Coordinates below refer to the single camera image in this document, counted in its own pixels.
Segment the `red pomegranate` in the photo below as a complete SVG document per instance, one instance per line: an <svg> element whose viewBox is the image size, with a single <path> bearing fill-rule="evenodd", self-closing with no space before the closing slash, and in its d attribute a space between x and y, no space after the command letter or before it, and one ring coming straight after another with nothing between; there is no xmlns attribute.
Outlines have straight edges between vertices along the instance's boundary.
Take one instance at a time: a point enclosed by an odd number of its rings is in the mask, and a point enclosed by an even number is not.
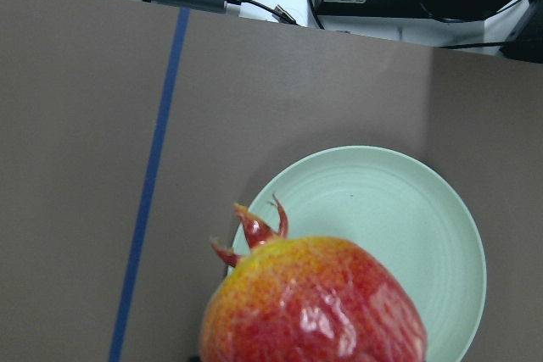
<svg viewBox="0 0 543 362"><path fill-rule="evenodd" d="M288 237L236 205L249 253L216 248L232 273L209 301L203 361L423 361L427 332L395 277L337 237Z"/></svg>

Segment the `green plate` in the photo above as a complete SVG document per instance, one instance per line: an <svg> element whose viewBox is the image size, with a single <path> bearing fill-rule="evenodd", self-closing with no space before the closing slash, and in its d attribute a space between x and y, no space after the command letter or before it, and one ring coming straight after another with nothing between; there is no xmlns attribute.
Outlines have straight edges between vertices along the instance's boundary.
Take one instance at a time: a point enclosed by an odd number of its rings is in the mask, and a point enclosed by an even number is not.
<svg viewBox="0 0 543 362"><path fill-rule="evenodd" d="M484 310L487 273L479 230L456 191L427 165L369 146L330 148L281 171L249 209L290 237L334 236L376 257L411 297L430 361L459 361Z"/></svg>

